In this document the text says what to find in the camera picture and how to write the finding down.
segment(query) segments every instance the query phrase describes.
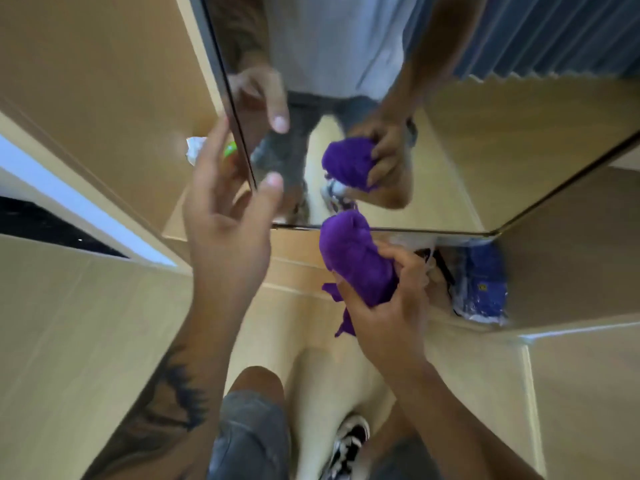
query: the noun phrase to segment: denim shorts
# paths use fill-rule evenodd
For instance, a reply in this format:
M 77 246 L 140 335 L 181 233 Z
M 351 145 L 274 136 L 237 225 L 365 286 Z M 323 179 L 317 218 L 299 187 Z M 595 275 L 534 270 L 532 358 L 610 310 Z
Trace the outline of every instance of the denim shorts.
M 285 412 L 254 391 L 235 391 L 222 401 L 220 431 L 207 480 L 288 480 L 291 439 Z M 400 441 L 377 464 L 371 480 L 441 480 L 416 436 Z
M 348 99 L 329 98 L 313 94 L 289 92 L 289 131 L 284 134 L 269 131 L 251 154 L 253 174 L 260 182 L 270 171 L 277 171 L 284 179 L 285 190 L 302 185 L 307 162 L 309 136 L 323 116 L 338 120 L 342 132 L 364 121 L 379 103 L 366 96 Z M 407 144 L 415 145 L 417 129 L 407 122 Z

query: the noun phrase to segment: purple cleaning cloth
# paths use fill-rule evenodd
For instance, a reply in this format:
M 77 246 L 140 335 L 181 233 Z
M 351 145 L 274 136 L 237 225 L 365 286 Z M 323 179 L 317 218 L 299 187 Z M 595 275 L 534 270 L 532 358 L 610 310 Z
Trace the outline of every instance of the purple cleaning cloth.
M 376 164 L 371 159 L 375 143 L 369 138 L 346 138 L 329 144 L 322 157 L 322 168 L 338 182 L 369 192 L 367 176 Z
M 388 302 L 396 291 L 398 277 L 393 261 L 378 254 L 369 224 L 357 210 L 346 210 L 324 221 L 320 254 L 327 269 L 343 277 L 368 306 Z M 322 289 L 334 301 L 343 301 L 335 283 L 325 283 Z M 356 335 L 346 308 L 335 336 L 343 331 Z

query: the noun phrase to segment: folded purple cloth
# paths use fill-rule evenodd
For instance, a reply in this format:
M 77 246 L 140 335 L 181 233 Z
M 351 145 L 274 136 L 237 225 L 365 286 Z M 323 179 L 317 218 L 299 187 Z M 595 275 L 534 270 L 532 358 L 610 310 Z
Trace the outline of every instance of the folded purple cloth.
M 369 224 L 357 210 L 347 210 L 324 221 L 320 254 L 327 269 L 343 277 L 368 306 L 388 302 L 396 291 L 398 277 L 393 261 L 378 254 Z M 335 283 L 325 283 L 322 289 L 334 301 L 343 301 Z M 343 331 L 356 334 L 347 309 L 335 336 Z
M 345 138 L 329 144 L 322 157 L 322 168 L 338 182 L 369 192 L 367 176 L 376 164 L 371 159 L 375 143 L 369 138 Z

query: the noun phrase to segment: person's right hand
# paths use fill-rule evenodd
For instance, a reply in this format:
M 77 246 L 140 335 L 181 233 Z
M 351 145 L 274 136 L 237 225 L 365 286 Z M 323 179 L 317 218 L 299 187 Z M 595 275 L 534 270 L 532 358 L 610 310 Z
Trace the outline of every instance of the person's right hand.
M 419 370 L 425 362 L 423 332 L 429 300 L 424 261 L 411 251 L 379 244 L 380 256 L 393 259 L 400 278 L 388 303 L 369 308 L 346 281 L 336 276 L 338 290 L 351 315 L 362 352 L 388 378 Z
M 251 125 L 260 113 L 263 118 L 266 112 L 271 129 L 288 132 L 287 91 L 280 73 L 260 52 L 245 54 L 240 69 L 238 74 L 229 76 L 229 85 L 243 126 Z

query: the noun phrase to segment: hand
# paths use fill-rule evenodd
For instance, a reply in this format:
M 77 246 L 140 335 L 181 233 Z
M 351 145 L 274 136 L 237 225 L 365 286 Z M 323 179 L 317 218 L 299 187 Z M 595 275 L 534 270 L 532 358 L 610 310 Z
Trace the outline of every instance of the hand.
M 269 266 L 270 229 L 282 199 L 282 177 L 270 173 L 256 194 L 234 198 L 245 178 L 223 158 L 229 134 L 222 118 L 202 147 L 183 216 L 194 278 L 194 303 L 224 316 L 244 316 Z
M 241 119 L 251 123 L 266 111 L 269 126 L 276 133 L 289 131 L 287 92 L 280 73 L 260 52 L 245 54 L 240 67 L 240 73 L 229 76 L 229 85 L 238 111 L 244 113 Z
M 369 172 L 367 186 L 395 184 L 404 165 L 405 122 L 397 122 L 375 113 L 352 128 L 349 136 L 364 136 L 376 144 L 371 157 L 378 162 Z
M 411 251 L 380 244 L 380 256 L 394 259 L 400 281 L 388 303 L 369 308 L 346 281 L 337 276 L 338 290 L 351 315 L 362 352 L 385 379 L 425 363 L 428 284 L 424 261 Z

